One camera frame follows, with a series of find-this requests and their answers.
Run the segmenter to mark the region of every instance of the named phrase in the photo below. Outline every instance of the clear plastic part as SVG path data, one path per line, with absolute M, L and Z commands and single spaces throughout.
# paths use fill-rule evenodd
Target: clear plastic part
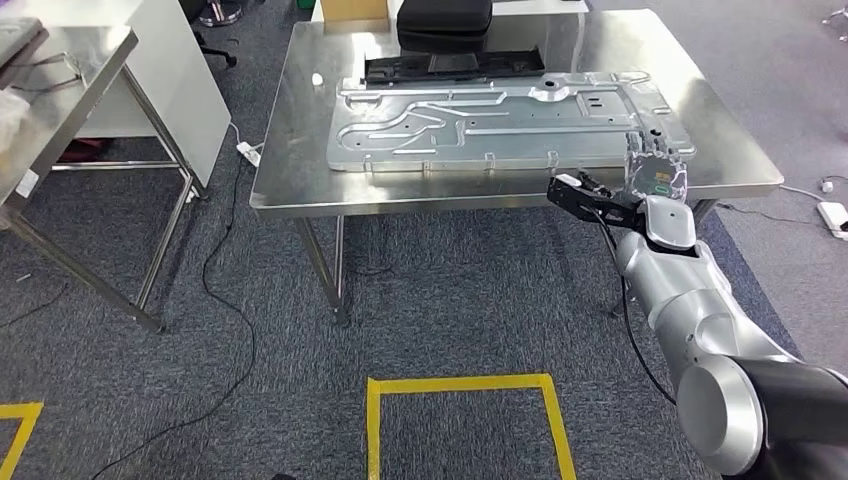
M 686 201 L 688 188 L 686 162 L 668 146 L 661 131 L 630 132 L 624 162 L 624 199 L 638 201 L 660 195 Z

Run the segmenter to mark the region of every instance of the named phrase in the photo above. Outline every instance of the black cable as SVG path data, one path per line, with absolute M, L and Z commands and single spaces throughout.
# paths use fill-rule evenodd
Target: black cable
M 44 310 L 45 308 L 49 307 L 50 305 L 53 305 L 56 302 L 56 300 L 59 300 L 59 297 L 61 297 L 62 295 L 65 294 L 65 291 L 68 289 L 68 285 L 69 285 L 68 283 L 63 285 L 62 289 L 59 290 L 59 293 L 57 293 L 55 296 L 53 296 L 53 298 L 51 298 L 50 300 L 42 303 L 41 305 L 33 308 L 32 310 L 29 310 L 28 312 L 25 312 L 25 313 L 18 315 L 17 317 L 7 321 L 6 323 L 0 324 L 0 328 L 6 328 L 8 326 L 14 325 L 14 324 L 20 322 L 21 320 L 29 317 L 30 315 L 34 315 L 34 314 L 40 312 L 41 310 Z
M 674 397 L 668 393 L 668 390 L 665 389 L 660 382 L 657 381 L 657 378 L 654 377 L 654 374 L 651 373 L 651 369 L 648 368 L 648 364 L 645 363 L 645 357 L 642 356 L 642 352 L 639 351 L 639 346 L 636 344 L 636 339 L 633 337 L 633 326 L 630 324 L 630 312 L 627 308 L 628 298 L 627 298 L 627 282 L 624 280 L 624 277 L 621 277 L 621 301 L 623 302 L 624 311 L 624 324 L 627 326 L 627 338 L 630 339 L 630 345 L 633 347 L 633 351 L 636 353 L 636 358 L 639 359 L 639 363 L 642 364 L 642 369 L 645 370 L 645 374 L 648 375 L 648 378 L 651 379 L 651 383 L 654 384 L 654 387 L 668 400 L 672 405 L 677 406 L 677 402 L 674 400 Z
M 610 245 L 612 245 L 614 254 L 615 250 L 618 248 L 618 244 L 616 243 L 615 238 L 612 236 L 612 231 L 610 230 L 609 225 L 607 225 L 607 222 L 604 221 L 604 218 L 601 217 L 598 212 L 592 209 L 587 210 L 592 212 L 592 214 L 595 215 L 595 218 L 598 219 L 598 222 L 603 228 L 603 234 L 605 237 L 607 237 L 606 240 L 609 242 Z M 630 303 L 629 299 L 627 298 L 627 281 L 624 279 L 623 276 L 619 276 L 619 278 L 621 279 L 621 306 L 622 311 L 624 312 L 624 325 L 627 327 L 627 338 L 630 339 L 630 346 L 633 347 L 633 352 L 636 354 L 636 358 L 639 359 L 639 364 L 642 365 L 642 369 L 645 371 L 645 374 L 648 375 L 648 378 L 651 380 L 651 383 L 654 384 L 654 387 L 656 387 L 657 391 L 659 391 L 662 396 L 665 397 L 665 399 L 668 400 L 672 405 L 677 406 L 677 402 L 674 400 L 674 397 L 672 397 L 668 393 L 668 390 L 666 390 L 665 387 L 663 387 L 660 382 L 657 381 L 657 378 L 654 376 L 654 374 L 651 373 L 651 369 L 648 368 L 648 364 L 645 362 L 645 357 L 642 356 L 642 352 L 639 350 L 639 345 L 636 344 L 636 338 L 633 336 L 633 325 L 630 322 L 630 311 L 627 306 L 628 303 Z
M 354 268 L 350 270 L 350 272 L 355 275 L 359 275 L 360 277 L 376 277 L 377 275 L 382 275 L 384 273 L 395 273 L 393 267 L 364 267 L 364 268 Z
M 235 179 L 235 182 L 234 182 L 234 185 L 233 185 L 233 203 L 232 203 L 232 206 L 230 207 L 230 218 L 229 218 L 229 221 L 227 222 L 226 232 L 224 233 L 224 236 L 221 237 L 221 240 L 218 241 L 218 245 L 215 246 L 215 249 L 212 250 L 212 253 L 210 253 L 209 256 L 206 257 L 206 260 L 203 262 L 203 273 L 201 274 L 201 280 L 203 282 L 203 289 L 206 291 L 206 294 L 209 295 L 210 297 L 214 298 L 215 300 L 217 300 L 218 302 L 220 302 L 224 306 L 226 306 L 229 310 L 232 310 L 232 311 L 238 313 L 239 317 L 241 317 L 241 320 L 244 322 L 245 325 L 247 325 L 248 329 L 250 330 L 250 352 L 251 352 L 250 353 L 250 363 L 248 364 L 247 369 L 242 374 L 242 376 L 239 377 L 238 380 L 233 382 L 232 385 L 230 385 L 230 388 L 227 389 L 227 391 L 224 393 L 224 395 L 222 395 L 212 405 L 212 407 L 209 410 L 206 411 L 206 413 L 204 413 L 203 415 L 200 415 L 199 417 L 193 418 L 191 420 L 186 420 L 186 421 L 180 422 L 176 425 L 172 425 L 168 428 L 165 428 L 164 430 L 159 431 L 158 433 L 151 435 L 146 440 L 144 440 L 141 443 L 141 445 L 130 450 L 129 452 L 125 453 L 124 455 L 122 455 L 117 460 L 114 460 L 114 461 L 110 462 L 108 465 L 106 465 L 105 467 L 101 468 L 97 473 L 94 474 L 93 477 L 91 477 L 91 480 L 95 480 L 97 477 L 99 477 L 101 474 L 103 474 L 106 470 L 108 470 L 108 469 L 112 468 L 113 466 L 115 466 L 115 465 L 123 462 L 124 460 L 128 459 L 133 454 L 135 454 L 136 452 L 145 448 L 146 446 L 150 445 L 155 440 L 162 438 L 167 433 L 173 432 L 174 430 L 179 430 L 179 429 L 184 428 L 184 427 L 194 425 L 195 423 L 202 422 L 203 420 L 209 418 L 221 407 L 221 405 L 224 404 L 224 402 L 226 402 L 233 395 L 233 392 L 235 392 L 236 388 L 238 388 L 238 386 L 241 385 L 247 379 L 247 377 L 249 377 L 250 374 L 253 372 L 253 367 L 256 365 L 256 331 L 253 328 L 253 323 L 251 323 L 250 320 L 247 319 L 247 316 L 238 307 L 236 307 L 232 303 L 228 302 L 227 300 L 221 298 L 216 293 L 212 292 L 209 289 L 209 284 L 206 280 L 206 271 L 207 271 L 207 267 L 209 266 L 209 262 L 221 250 L 221 247 L 224 245 L 224 242 L 230 236 L 230 231 L 232 231 L 233 223 L 235 222 L 236 199 L 238 197 L 238 184 L 239 184 L 239 179 L 241 178 L 241 173 L 242 173 L 242 166 L 241 166 L 241 160 L 239 160 L 239 169 L 238 169 L 238 173 L 236 174 L 236 179 Z
M 791 218 L 774 217 L 774 216 L 771 216 L 767 213 L 763 213 L 763 212 L 760 212 L 760 211 L 757 211 L 757 210 L 743 210 L 743 209 L 737 207 L 736 205 L 731 205 L 729 203 L 716 203 L 716 207 L 723 208 L 725 210 L 730 210 L 731 212 L 743 213 L 743 214 L 746 214 L 746 215 L 750 215 L 750 214 L 759 215 L 761 217 L 767 218 L 769 220 L 773 220 L 775 222 L 797 223 L 797 224 L 800 224 L 800 225 L 810 225 L 812 227 L 821 228 L 821 229 L 824 229 L 827 232 L 831 232 L 831 231 L 841 232 L 841 230 L 832 230 L 827 225 L 822 225 L 818 222 L 808 222 L 808 221 L 805 221 L 805 220 L 795 220 L 795 219 L 791 219 Z

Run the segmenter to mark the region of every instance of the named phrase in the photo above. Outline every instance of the yellow tape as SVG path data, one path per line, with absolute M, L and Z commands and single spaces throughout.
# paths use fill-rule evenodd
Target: yellow tape
M 411 378 L 381 380 L 380 393 L 472 392 L 541 387 L 544 375 L 493 375 L 488 377 Z
M 18 460 L 21 458 L 21 453 L 24 451 L 24 445 L 29 440 L 32 434 L 32 429 L 35 428 L 35 421 L 41 414 L 43 403 L 21 403 L 18 405 L 0 405 L 0 419 L 21 419 L 21 424 L 18 426 L 18 432 L 12 440 L 12 445 L 9 447 L 9 453 L 3 459 L 3 464 L 0 465 L 0 480 L 9 480 L 12 478 L 12 473 L 18 465 Z
M 548 423 L 551 425 L 551 435 L 554 438 L 559 476 L 562 480 L 577 480 L 574 461 L 571 459 L 571 449 L 568 447 L 568 437 L 565 435 L 565 422 L 562 421 L 562 410 L 559 409 L 559 400 L 554 388 L 554 379 L 548 374 L 543 377 L 542 397 L 545 399 L 545 411 L 548 412 Z
M 368 379 L 365 391 L 365 433 L 368 437 L 368 480 L 380 480 L 380 382 Z
M 403 380 L 368 379 L 365 394 L 365 423 L 368 437 L 368 480 L 380 479 L 380 395 L 403 393 L 473 392 L 480 390 L 510 390 L 541 388 L 545 412 L 551 427 L 559 473 L 562 480 L 576 480 L 568 437 L 562 412 L 547 373 L 522 375 L 493 375 L 485 377 L 411 378 Z

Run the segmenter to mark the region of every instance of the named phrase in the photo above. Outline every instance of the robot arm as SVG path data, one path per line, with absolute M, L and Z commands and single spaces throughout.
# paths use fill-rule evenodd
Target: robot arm
M 632 230 L 615 263 L 660 344 L 680 426 L 704 463 L 725 478 L 848 479 L 848 380 L 795 358 L 748 318 L 686 204 L 604 193 L 561 175 L 548 199 Z

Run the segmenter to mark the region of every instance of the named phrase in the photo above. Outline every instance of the electrical cable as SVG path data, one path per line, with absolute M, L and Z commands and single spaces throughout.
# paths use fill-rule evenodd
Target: electrical cable
M 601 217 L 595 210 L 587 209 L 587 211 L 591 212 L 595 218 L 598 219 L 598 222 L 601 224 L 601 229 L 603 230 L 602 233 L 606 237 L 605 241 L 607 242 L 607 246 L 611 247 L 610 251 L 615 252 L 615 250 L 618 249 L 618 244 L 612 236 L 612 231 L 610 230 L 609 225 L 607 225 L 607 222 L 604 221 L 604 218 Z M 627 327 L 627 338 L 630 340 L 630 346 L 633 347 L 633 352 L 636 354 L 636 358 L 639 359 L 639 364 L 642 365 L 642 370 L 645 371 L 645 374 L 648 376 L 648 379 L 651 380 L 651 383 L 654 384 L 657 391 L 659 391 L 662 396 L 669 401 L 669 403 L 677 406 L 677 402 L 674 400 L 674 397 L 672 397 L 671 394 L 668 393 L 668 390 L 666 390 L 665 387 L 657 381 L 657 378 L 651 372 L 651 369 L 648 368 L 648 364 L 645 362 L 645 357 L 642 356 L 642 352 L 639 350 L 639 345 L 636 344 L 636 338 L 633 336 L 633 325 L 630 322 L 630 312 L 627 306 L 628 303 L 630 303 L 630 300 L 627 298 L 627 281 L 622 275 L 619 275 L 619 278 L 621 279 L 621 304 L 624 312 L 624 325 Z
M 28 81 L 29 76 L 32 73 L 32 70 L 35 67 L 40 67 L 42 65 L 49 65 L 51 63 L 58 63 L 58 62 L 64 62 L 65 63 L 65 65 L 73 72 L 73 74 L 74 74 L 73 78 L 62 81 L 62 82 L 54 83 L 53 85 L 40 87 L 40 88 L 22 87 L 20 85 L 10 85 L 10 88 L 13 88 L 15 90 L 19 90 L 19 91 L 22 91 L 22 92 L 26 92 L 26 93 L 43 94 L 43 93 L 50 93 L 50 92 L 62 89 L 62 88 L 67 87 L 67 86 L 69 86 L 69 85 L 71 85 L 71 84 L 73 84 L 77 81 L 82 82 L 83 87 L 88 87 L 88 83 L 85 81 L 85 77 L 83 77 L 83 75 L 82 75 L 82 70 L 80 69 L 79 61 L 73 55 L 69 54 L 68 52 L 57 53 L 56 55 L 51 55 L 51 56 L 49 56 L 45 59 L 39 60 L 39 61 L 34 62 L 34 63 L 24 63 L 24 64 L 12 65 L 12 67 L 16 67 L 16 68 L 17 67 L 29 67 L 29 72 L 26 73 L 26 76 L 24 78 L 24 81 Z
M 33 308 L 32 310 L 29 310 L 27 312 L 24 312 L 24 313 L 18 315 L 17 317 L 7 321 L 6 323 L 0 324 L 0 328 L 6 328 L 6 327 L 9 327 L 11 325 L 14 325 L 14 324 L 20 322 L 21 320 L 24 320 L 25 318 L 29 317 L 30 315 L 34 315 L 34 314 L 40 312 L 41 310 L 44 310 L 45 308 L 49 307 L 50 305 L 53 305 L 56 302 L 56 300 L 59 300 L 59 298 L 62 295 L 65 294 L 65 291 L 68 289 L 68 285 L 69 285 L 68 283 L 63 285 L 62 289 L 59 290 L 59 293 L 54 295 L 50 300 L 47 300 L 46 302 L 44 302 L 41 305 Z
M 800 193 L 801 195 L 806 195 L 806 196 L 808 196 L 810 198 L 814 198 L 814 199 L 816 199 L 820 202 L 826 202 L 827 201 L 827 200 L 824 199 L 824 197 L 816 195 L 815 193 L 812 193 L 812 192 L 808 192 L 806 190 L 801 190 L 800 188 L 787 187 L 786 185 L 781 185 L 778 188 L 780 188 L 781 190 L 786 190 L 787 192 Z
M 236 126 L 235 123 L 230 122 L 230 126 L 233 127 L 233 130 L 235 130 L 235 132 L 236 132 L 236 145 L 238 145 L 239 143 L 241 143 L 241 132 L 239 132 L 239 129 Z M 241 164 L 239 164 L 239 174 L 241 174 Z
M 627 326 L 627 338 L 630 339 L 630 345 L 633 347 L 633 351 L 636 353 L 636 358 L 639 359 L 639 363 L 642 364 L 642 369 L 645 370 L 645 374 L 648 375 L 648 378 L 651 380 L 651 383 L 654 384 L 654 387 L 665 397 L 666 400 L 669 401 L 675 407 L 677 406 L 677 402 L 674 400 L 674 397 L 668 393 L 668 390 L 663 387 L 660 382 L 657 381 L 657 378 L 654 377 L 654 374 L 651 373 L 651 369 L 648 368 L 648 364 L 645 363 L 645 357 L 642 356 L 642 352 L 639 351 L 639 346 L 636 344 L 636 339 L 633 337 L 633 326 L 630 324 L 630 312 L 627 308 L 627 303 L 629 302 L 627 298 L 627 282 L 624 280 L 624 277 L 621 277 L 621 301 L 623 302 L 624 311 L 624 324 Z
M 842 175 L 828 175 L 821 179 L 822 182 L 826 182 L 828 180 L 833 180 L 834 178 L 838 178 L 840 180 L 848 180 L 848 177 L 843 177 Z
M 831 232 L 831 231 L 839 232 L 840 231 L 840 230 L 832 230 L 832 229 L 828 228 L 827 225 L 822 225 L 822 224 L 817 223 L 817 222 L 808 222 L 808 221 L 805 221 L 805 220 L 795 220 L 795 219 L 791 219 L 791 218 L 774 217 L 774 216 L 771 216 L 767 213 L 763 213 L 763 212 L 760 212 L 760 211 L 757 211 L 757 210 L 743 210 L 743 209 L 737 207 L 736 205 L 731 205 L 729 203 L 717 203 L 716 207 L 723 208 L 725 210 L 730 210 L 731 212 L 736 212 L 736 213 L 759 215 L 763 218 L 767 218 L 767 219 L 775 221 L 775 222 L 797 223 L 799 225 L 809 225 L 809 226 L 812 226 L 812 227 L 821 228 L 821 229 L 823 229 L 827 232 Z
M 222 305 L 226 306 L 227 309 L 238 313 L 242 322 L 244 322 L 244 324 L 250 330 L 250 352 L 251 352 L 250 353 L 250 363 L 248 364 L 247 369 L 241 375 L 241 377 L 239 377 L 235 382 L 233 382 L 232 385 L 230 385 L 230 387 L 227 389 L 227 391 L 220 398 L 218 398 L 218 400 L 212 405 L 211 408 L 209 408 L 206 411 L 206 413 L 204 413 L 204 414 L 202 414 L 198 417 L 195 417 L 191 420 L 186 420 L 186 421 L 180 422 L 178 424 L 172 425 L 168 428 L 160 430 L 159 432 L 149 436 L 139 446 L 137 446 L 136 448 L 125 453 L 124 455 L 122 455 L 117 460 L 110 462 L 105 467 L 101 468 L 97 473 L 94 474 L 94 476 L 91 477 L 91 480 L 95 480 L 97 477 L 102 475 L 108 469 L 110 469 L 113 466 L 115 466 L 115 465 L 123 462 L 124 460 L 128 459 L 129 457 L 131 457 L 136 452 L 142 450 L 143 448 L 147 447 L 148 445 L 150 445 L 151 443 L 153 443 L 157 439 L 162 438 L 166 434 L 173 432 L 174 430 L 179 430 L 181 428 L 194 425 L 196 423 L 202 422 L 203 420 L 209 418 L 216 411 L 218 411 L 218 409 L 224 404 L 224 402 L 226 402 L 233 395 L 233 393 L 239 387 L 239 385 L 241 385 L 247 379 L 247 377 L 249 377 L 250 374 L 253 372 L 253 367 L 256 365 L 256 330 L 253 327 L 253 323 L 251 323 L 250 320 L 247 319 L 247 316 L 244 314 L 244 312 L 241 311 L 241 309 L 239 309 L 238 307 L 236 307 L 232 303 L 228 302 L 227 300 L 221 298 L 218 294 L 212 292 L 209 289 L 209 284 L 208 284 L 208 281 L 206 279 L 206 272 L 207 272 L 207 267 L 209 266 L 209 262 L 218 254 L 218 252 L 221 250 L 221 247 L 226 242 L 227 238 L 229 238 L 230 232 L 232 231 L 233 223 L 235 222 L 235 209 L 236 209 L 236 199 L 238 197 L 238 184 L 239 184 L 239 180 L 241 179 L 241 173 L 242 173 L 242 170 L 243 170 L 241 161 L 239 161 L 238 165 L 239 165 L 238 173 L 236 174 L 236 179 L 235 179 L 235 182 L 234 182 L 234 185 L 233 185 L 233 201 L 232 201 L 232 205 L 230 207 L 230 218 L 229 218 L 227 225 L 226 225 L 226 232 L 224 233 L 224 236 L 221 237 L 221 240 L 218 241 L 218 245 L 215 246 L 215 249 L 212 250 L 212 253 L 210 253 L 209 256 L 206 257 L 206 260 L 203 262 L 203 271 L 202 271 L 202 274 L 201 274 L 201 281 L 203 283 L 203 289 L 206 291 L 206 294 L 209 295 L 210 297 L 214 298 L 216 301 L 220 302 Z

